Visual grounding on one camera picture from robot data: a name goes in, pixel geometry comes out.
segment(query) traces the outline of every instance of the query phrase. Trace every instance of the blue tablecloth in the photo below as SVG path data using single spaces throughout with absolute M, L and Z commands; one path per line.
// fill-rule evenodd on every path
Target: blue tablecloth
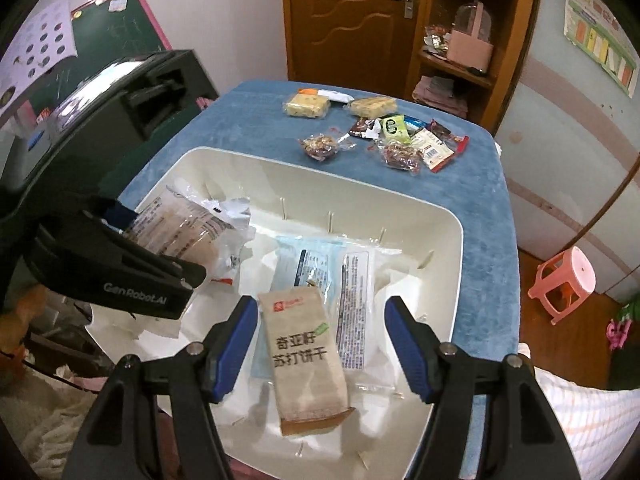
M 347 131 L 355 118 L 334 105 L 323 120 L 291 118 L 282 103 L 296 82 L 249 81 L 215 101 L 194 118 L 146 165 L 120 200 L 135 207 L 181 156 L 198 146 L 223 148 L 338 174 L 439 204 L 462 223 L 464 245 L 460 299 L 453 342 L 471 355 L 501 360 L 515 352 L 520 322 L 520 285 L 515 229 L 504 174 L 491 135 L 476 124 L 429 107 L 399 101 L 403 114 L 436 119 L 452 132 L 470 137 L 460 158 L 437 174 L 426 168 L 418 176 L 392 170 L 367 153 L 368 141 L 356 139 L 356 150 L 317 162 L 303 153 L 296 139 L 337 126 Z M 367 92 L 344 91 L 354 97 Z M 473 474 L 482 432 L 482 399 L 476 399 L 462 476 Z

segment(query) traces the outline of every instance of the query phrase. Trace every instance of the paper with dots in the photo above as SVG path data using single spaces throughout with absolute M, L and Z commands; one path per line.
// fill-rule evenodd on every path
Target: paper with dots
M 41 78 L 77 57 L 66 0 L 59 0 L 28 18 L 0 60 L 0 124 L 24 103 Z

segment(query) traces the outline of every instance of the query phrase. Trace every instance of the brown cracker package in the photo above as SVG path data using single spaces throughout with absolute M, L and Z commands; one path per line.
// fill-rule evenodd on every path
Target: brown cracker package
M 340 356 L 320 293 L 312 286 L 258 296 L 274 369 L 283 435 L 341 424 L 349 407 Z

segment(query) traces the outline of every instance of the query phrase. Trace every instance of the striped fabric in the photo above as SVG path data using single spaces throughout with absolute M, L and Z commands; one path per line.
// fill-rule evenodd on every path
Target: striped fabric
M 582 480 L 600 480 L 640 421 L 640 390 L 583 388 L 540 368 L 536 380 L 564 430 Z

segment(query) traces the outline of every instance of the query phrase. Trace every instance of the pink toy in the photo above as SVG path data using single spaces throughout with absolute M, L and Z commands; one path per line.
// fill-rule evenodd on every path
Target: pink toy
M 552 269 L 552 272 L 543 278 L 542 273 L 545 269 Z M 556 310 L 546 298 L 548 293 L 558 287 L 565 303 L 565 308 L 561 311 Z M 596 273 L 591 263 L 578 247 L 572 247 L 538 266 L 536 283 L 527 294 L 530 298 L 540 300 L 552 316 L 551 324 L 555 325 L 578 308 L 595 288 Z
M 607 339 L 609 339 L 609 350 L 622 348 L 625 344 L 626 337 L 629 335 L 629 328 L 633 323 L 630 319 L 624 321 L 609 321 L 607 325 Z

